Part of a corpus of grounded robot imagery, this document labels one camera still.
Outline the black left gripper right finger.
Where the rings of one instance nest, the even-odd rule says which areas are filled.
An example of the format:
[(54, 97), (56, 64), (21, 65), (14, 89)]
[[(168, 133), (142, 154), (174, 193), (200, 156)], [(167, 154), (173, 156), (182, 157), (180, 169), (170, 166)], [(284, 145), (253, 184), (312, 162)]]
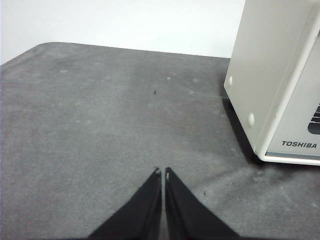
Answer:
[(165, 212), (171, 240), (240, 238), (193, 195), (170, 167), (165, 169)]

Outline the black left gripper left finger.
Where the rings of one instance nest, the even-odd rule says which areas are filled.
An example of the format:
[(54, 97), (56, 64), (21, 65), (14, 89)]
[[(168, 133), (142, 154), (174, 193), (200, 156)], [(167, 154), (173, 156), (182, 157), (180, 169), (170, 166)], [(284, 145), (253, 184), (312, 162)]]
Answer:
[(156, 168), (142, 186), (89, 240), (157, 240), (162, 214), (162, 174)]

